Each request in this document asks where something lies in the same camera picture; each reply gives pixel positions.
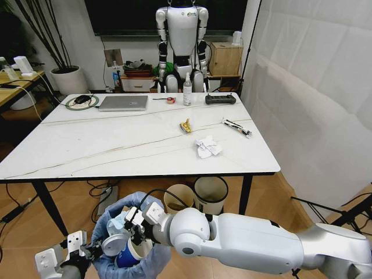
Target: computer mouse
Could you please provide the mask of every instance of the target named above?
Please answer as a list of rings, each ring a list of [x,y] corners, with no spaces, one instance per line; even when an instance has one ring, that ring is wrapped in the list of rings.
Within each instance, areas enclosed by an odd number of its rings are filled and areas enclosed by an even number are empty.
[[[85,103],[85,102],[88,102],[91,100],[92,97],[88,96],[88,95],[80,95],[79,97],[77,97],[75,99],[75,103],[78,103],[78,104],[81,104],[81,103]]]

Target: blue paper cup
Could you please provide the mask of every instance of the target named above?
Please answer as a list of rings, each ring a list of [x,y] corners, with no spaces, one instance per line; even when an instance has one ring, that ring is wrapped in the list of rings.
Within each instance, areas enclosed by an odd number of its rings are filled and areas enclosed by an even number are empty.
[[[147,239],[140,245],[134,245],[129,239],[126,247],[116,257],[115,264],[118,268],[132,267],[146,257],[152,249],[152,241]]]

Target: mouse pad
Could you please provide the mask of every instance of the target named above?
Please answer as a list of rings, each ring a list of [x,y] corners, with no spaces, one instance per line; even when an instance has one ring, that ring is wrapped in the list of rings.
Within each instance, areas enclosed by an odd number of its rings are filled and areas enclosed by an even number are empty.
[[[91,97],[92,98],[89,101],[86,101],[85,103],[74,103],[77,97],[73,98],[66,103],[66,108],[69,110],[90,109],[91,107],[97,105],[97,103],[99,102],[97,96],[91,95]]]

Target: white curtain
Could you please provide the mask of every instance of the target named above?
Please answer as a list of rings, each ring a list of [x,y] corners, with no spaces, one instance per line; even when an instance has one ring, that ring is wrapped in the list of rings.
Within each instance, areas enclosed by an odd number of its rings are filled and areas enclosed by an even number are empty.
[[[372,181],[372,1],[263,0],[242,98],[298,197],[349,200]]]

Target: white plant pot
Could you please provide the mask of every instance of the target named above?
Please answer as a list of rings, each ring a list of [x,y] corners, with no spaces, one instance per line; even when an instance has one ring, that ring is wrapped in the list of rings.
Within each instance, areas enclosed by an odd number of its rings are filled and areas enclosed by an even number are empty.
[[[59,92],[63,95],[86,94],[88,85],[83,71],[79,66],[72,66],[76,70],[71,73],[58,74],[59,69],[51,70],[52,77],[57,83]]]

